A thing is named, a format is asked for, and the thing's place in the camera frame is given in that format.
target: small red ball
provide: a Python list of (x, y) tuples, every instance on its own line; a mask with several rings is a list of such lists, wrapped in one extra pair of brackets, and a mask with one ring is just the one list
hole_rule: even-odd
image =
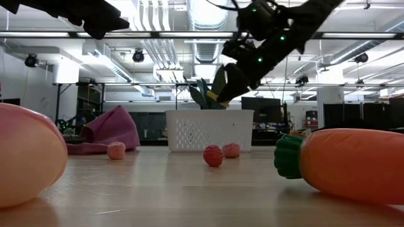
[(223, 161), (222, 150), (216, 146), (208, 146), (203, 152), (203, 159), (211, 167), (219, 167)]
[(236, 143), (224, 145), (222, 150), (226, 158), (240, 157), (240, 146)]

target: pink ball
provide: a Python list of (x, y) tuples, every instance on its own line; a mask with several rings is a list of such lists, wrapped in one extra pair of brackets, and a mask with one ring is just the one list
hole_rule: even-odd
[(29, 201), (61, 177), (68, 150), (46, 116), (0, 103), (0, 208)]
[(121, 142), (114, 142), (108, 145), (107, 154), (112, 160), (122, 160), (125, 159), (125, 144)]
[(236, 143), (224, 145), (223, 153), (226, 158), (238, 158), (240, 157), (240, 146)]

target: computer monitor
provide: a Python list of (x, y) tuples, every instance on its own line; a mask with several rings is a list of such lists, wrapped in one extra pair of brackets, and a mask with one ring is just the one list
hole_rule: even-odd
[(280, 99), (241, 97), (241, 109), (254, 110), (254, 122), (282, 123)]

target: pink yarn ball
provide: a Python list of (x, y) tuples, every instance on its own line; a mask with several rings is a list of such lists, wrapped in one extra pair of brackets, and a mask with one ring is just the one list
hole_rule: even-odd
[(107, 154), (108, 157), (112, 160), (122, 160), (125, 158), (125, 144), (121, 142), (114, 142), (108, 145)]
[(222, 150), (226, 158), (240, 157), (240, 146), (236, 143), (224, 145)]

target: toy carrot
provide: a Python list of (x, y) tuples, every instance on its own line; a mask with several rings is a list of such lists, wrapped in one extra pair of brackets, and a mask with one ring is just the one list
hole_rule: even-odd
[(377, 204), (404, 204), (404, 135), (367, 129), (326, 129), (306, 138), (285, 135), (275, 167), (328, 194)]

